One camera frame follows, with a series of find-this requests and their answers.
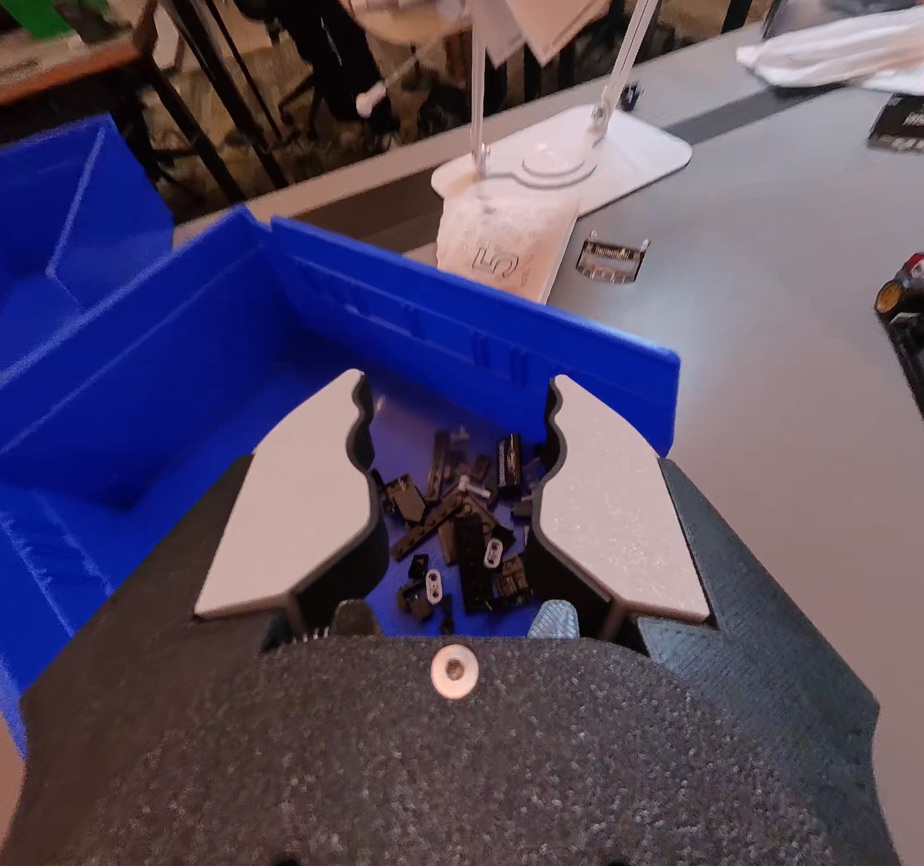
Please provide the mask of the black printed lego plate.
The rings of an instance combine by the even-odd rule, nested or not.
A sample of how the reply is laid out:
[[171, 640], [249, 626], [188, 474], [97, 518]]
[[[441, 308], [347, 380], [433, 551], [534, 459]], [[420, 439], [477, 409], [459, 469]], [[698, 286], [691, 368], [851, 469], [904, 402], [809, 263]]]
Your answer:
[[897, 153], [923, 153], [923, 96], [895, 94], [873, 123], [868, 146]]

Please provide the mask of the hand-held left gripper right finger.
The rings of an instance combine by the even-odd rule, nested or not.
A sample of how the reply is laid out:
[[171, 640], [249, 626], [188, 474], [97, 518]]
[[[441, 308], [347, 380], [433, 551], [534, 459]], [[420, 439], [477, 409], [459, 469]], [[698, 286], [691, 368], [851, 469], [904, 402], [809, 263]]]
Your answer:
[[661, 459], [574, 379], [550, 380], [544, 474], [533, 493], [526, 582], [566, 602], [578, 634], [614, 641], [629, 617], [700, 625], [711, 609]]

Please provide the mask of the white booklet stand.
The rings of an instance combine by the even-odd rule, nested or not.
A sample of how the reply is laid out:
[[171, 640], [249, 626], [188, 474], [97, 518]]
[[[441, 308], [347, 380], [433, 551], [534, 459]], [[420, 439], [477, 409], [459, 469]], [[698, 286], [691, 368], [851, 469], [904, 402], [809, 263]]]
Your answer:
[[[474, 84], [470, 154], [437, 167], [432, 187], [446, 198], [480, 179], [510, 179], [531, 191], [561, 191], [593, 211], [684, 167], [690, 147], [629, 119], [619, 99], [660, 0], [638, 0], [610, 77], [596, 103], [578, 105], [512, 133], [493, 145], [483, 138], [482, 85]], [[489, 57], [471, 26], [472, 72]]]

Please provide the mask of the white printed paper bag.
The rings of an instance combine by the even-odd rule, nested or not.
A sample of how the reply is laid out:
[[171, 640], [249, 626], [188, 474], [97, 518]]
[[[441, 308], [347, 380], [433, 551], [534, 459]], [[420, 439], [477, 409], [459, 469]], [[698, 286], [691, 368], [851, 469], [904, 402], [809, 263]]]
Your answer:
[[445, 198], [436, 268], [544, 305], [579, 212], [573, 195], [476, 183]]

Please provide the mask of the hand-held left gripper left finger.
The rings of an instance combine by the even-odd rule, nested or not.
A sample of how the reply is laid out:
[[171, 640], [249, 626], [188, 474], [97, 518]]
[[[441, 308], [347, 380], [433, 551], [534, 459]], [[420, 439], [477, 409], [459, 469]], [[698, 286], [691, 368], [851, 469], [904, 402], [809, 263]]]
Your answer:
[[203, 620], [283, 613], [325, 625], [388, 570], [372, 467], [372, 388], [351, 368], [260, 441], [194, 606]]

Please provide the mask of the clear lego windshield piece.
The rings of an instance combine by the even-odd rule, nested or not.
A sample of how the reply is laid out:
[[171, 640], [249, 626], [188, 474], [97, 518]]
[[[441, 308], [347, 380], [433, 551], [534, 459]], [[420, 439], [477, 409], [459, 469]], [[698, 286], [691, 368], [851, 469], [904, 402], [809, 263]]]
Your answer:
[[637, 246], [604, 241], [596, 230], [592, 230], [584, 239], [575, 269], [584, 278], [595, 282], [614, 285], [634, 283], [650, 246], [650, 239]]

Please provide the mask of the cluttered background desk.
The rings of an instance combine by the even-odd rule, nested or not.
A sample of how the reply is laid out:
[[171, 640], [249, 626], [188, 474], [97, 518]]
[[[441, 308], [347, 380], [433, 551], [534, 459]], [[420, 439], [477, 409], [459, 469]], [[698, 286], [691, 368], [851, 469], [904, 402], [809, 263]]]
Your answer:
[[46, 42], [25, 31], [2, 38], [2, 144], [89, 116], [108, 114], [145, 173], [203, 204], [178, 178], [197, 160], [229, 204], [250, 197], [175, 82], [156, 61], [157, 0], [131, 0], [110, 18], [115, 34], [93, 45], [77, 34]]

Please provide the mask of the loose lego pieces in bin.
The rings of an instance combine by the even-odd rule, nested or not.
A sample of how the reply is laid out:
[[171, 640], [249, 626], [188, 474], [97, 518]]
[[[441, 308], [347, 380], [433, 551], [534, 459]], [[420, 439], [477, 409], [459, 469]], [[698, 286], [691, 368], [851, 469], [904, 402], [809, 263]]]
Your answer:
[[389, 564], [366, 600], [385, 634], [521, 637], [537, 617], [525, 550], [540, 469], [499, 492], [494, 437], [465, 424], [374, 437]]

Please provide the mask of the green plastic object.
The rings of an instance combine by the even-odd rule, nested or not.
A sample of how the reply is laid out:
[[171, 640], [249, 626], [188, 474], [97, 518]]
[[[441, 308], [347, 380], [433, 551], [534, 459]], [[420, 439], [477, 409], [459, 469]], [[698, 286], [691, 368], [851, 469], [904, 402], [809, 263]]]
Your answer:
[[109, 17], [108, 0], [1, 0], [4, 9], [16, 23], [36, 40], [49, 40], [74, 32], [58, 7], [64, 5], [71, 15], [76, 7]]

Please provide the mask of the black lego car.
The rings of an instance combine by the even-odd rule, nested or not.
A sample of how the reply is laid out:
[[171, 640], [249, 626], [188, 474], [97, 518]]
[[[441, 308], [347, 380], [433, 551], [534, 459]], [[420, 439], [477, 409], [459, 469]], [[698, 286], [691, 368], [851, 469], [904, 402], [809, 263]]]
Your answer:
[[923, 415], [923, 254], [911, 255], [878, 290], [873, 310]]

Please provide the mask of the crumpled white paper bags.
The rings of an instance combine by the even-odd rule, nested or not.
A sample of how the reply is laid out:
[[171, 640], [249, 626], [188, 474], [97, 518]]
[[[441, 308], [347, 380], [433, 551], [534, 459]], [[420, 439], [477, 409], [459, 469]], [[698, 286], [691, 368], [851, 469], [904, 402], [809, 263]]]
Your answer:
[[735, 58], [771, 87], [844, 84], [922, 97], [923, 6], [786, 33], [740, 47]]

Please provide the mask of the blue plastic bin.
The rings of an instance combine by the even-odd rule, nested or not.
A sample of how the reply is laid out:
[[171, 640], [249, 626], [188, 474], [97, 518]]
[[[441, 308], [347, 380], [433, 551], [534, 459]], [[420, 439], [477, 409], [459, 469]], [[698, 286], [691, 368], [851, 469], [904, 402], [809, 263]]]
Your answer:
[[174, 232], [109, 115], [2, 145], [2, 371], [169, 254]]
[[676, 352], [395, 252], [237, 211], [2, 374], [2, 714], [240, 456], [364, 372], [374, 470], [427, 489], [433, 435], [465, 460], [545, 434], [551, 377], [674, 441]]

